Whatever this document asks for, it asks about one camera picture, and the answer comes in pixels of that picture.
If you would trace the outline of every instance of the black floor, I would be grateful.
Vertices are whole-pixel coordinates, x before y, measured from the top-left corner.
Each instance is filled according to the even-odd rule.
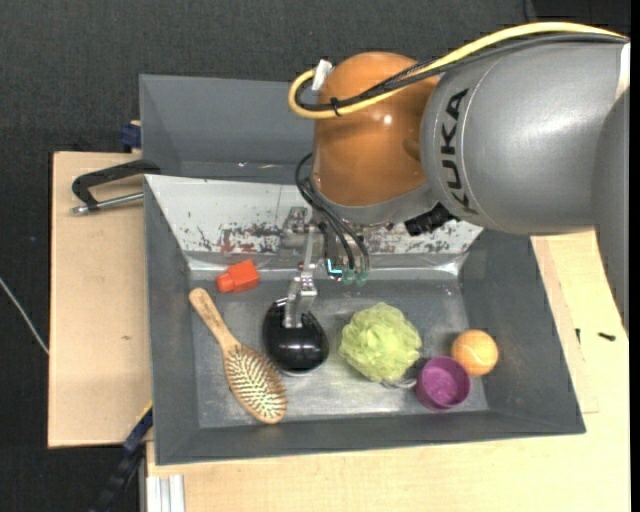
[[[630,2],[536,0],[630,35]],[[122,151],[141,72],[287,81],[319,57],[429,58],[532,15],[521,0],[5,0],[0,7],[0,276],[45,338],[49,154]],[[82,511],[115,447],[47,451],[47,357],[0,291],[0,510]],[[136,491],[116,510],[136,509]]]

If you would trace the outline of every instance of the brush bristles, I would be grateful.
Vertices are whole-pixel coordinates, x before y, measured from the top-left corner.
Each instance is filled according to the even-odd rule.
[[[265,423],[277,423],[287,410],[285,388],[275,366],[244,346],[230,351],[226,361],[229,386],[242,406]]]

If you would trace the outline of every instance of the wooden brush handle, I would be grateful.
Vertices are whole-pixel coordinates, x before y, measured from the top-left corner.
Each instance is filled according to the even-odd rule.
[[[240,345],[240,342],[231,334],[227,324],[224,323],[218,308],[211,300],[207,290],[195,288],[189,294],[189,302],[193,309],[200,315],[202,321],[207,325],[211,333],[215,336],[224,352]]]

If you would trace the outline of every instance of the wooden table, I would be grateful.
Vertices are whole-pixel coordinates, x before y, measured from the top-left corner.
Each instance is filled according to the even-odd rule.
[[[79,204],[74,177],[138,157],[55,155],[52,448],[122,442],[151,396],[142,208],[69,213]],[[96,196],[139,191],[140,181]],[[148,473],[183,474],[188,512],[630,509],[629,342],[594,235],[538,238],[534,247],[586,434],[161,467],[149,442]]]

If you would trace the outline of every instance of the hairbrush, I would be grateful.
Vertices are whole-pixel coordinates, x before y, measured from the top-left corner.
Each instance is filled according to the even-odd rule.
[[[276,367],[231,334],[206,290],[192,290],[189,301],[222,349],[224,373],[238,403],[257,420],[278,423],[287,411],[287,398]]]

